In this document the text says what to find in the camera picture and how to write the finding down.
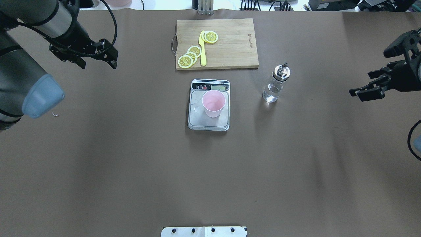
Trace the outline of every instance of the pink cup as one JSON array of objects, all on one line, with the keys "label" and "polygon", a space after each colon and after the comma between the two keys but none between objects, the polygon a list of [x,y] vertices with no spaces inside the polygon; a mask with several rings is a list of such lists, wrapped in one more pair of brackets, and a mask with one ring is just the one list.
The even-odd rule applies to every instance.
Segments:
[{"label": "pink cup", "polygon": [[217,90],[207,91],[202,97],[202,104],[209,117],[218,117],[225,106],[225,96]]}]

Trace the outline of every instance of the brown tabletop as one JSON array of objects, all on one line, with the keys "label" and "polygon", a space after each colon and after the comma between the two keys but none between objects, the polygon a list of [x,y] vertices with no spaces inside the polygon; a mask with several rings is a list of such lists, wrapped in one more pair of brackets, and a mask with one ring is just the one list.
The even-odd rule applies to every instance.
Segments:
[{"label": "brown tabletop", "polygon": [[[210,225],[247,226],[250,237],[420,235],[421,162],[406,137],[421,92],[370,102],[348,93],[401,59],[383,50],[421,26],[419,13],[115,15],[116,70],[89,58],[82,70],[36,33],[10,31],[66,98],[0,133],[0,236],[158,237]],[[254,19],[257,70],[176,71],[176,20],[232,18]],[[106,11],[81,11],[79,22],[94,40],[113,37]],[[284,61],[291,77],[268,105],[261,93]],[[227,132],[187,127],[195,78],[230,81]]]}]

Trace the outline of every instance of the cutting board handle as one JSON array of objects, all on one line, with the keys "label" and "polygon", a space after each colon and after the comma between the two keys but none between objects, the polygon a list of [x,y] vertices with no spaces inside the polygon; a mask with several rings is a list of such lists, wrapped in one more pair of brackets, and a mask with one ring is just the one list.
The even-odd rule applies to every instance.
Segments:
[{"label": "cutting board handle", "polygon": [[173,51],[173,53],[174,53],[174,55],[177,57],[177,53],[176,53],[176,51],[177,51],[177,46],[178,46],[178,41],[177,41],[177,33],[174,35],[174,38],[173,38],[173,40],[171,41],[171,50]]}]

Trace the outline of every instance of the kitchen scale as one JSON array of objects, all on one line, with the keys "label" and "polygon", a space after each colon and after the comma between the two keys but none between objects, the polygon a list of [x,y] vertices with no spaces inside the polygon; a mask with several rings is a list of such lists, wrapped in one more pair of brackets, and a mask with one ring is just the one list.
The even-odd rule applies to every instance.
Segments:
[{"label": "kitchen scale", "polygon": [[[229,129],[229,90],[227,80],[194,79],[190,86],[188,126],[193,130],[226,131]],[[218,90],[225,96],[225,106],[216,118],[206,115],[202,104],[203,95],[209,90]]]}]

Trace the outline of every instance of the wooden cutting board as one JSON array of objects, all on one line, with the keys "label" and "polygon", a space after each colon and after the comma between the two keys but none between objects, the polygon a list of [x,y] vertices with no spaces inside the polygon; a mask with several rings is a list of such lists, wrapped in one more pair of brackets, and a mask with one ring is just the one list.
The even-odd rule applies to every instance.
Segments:
[{"label": "wooden cutting board", "polygon": [[[199,45],[200,32],[212,30],[218,34],[216,43],[205,43],[207,65],[200,58],[190,68],[181,68],[178,59],[190,46]],[[177,70],[258,68],[253,19],[179,20],[177,21]]]}]

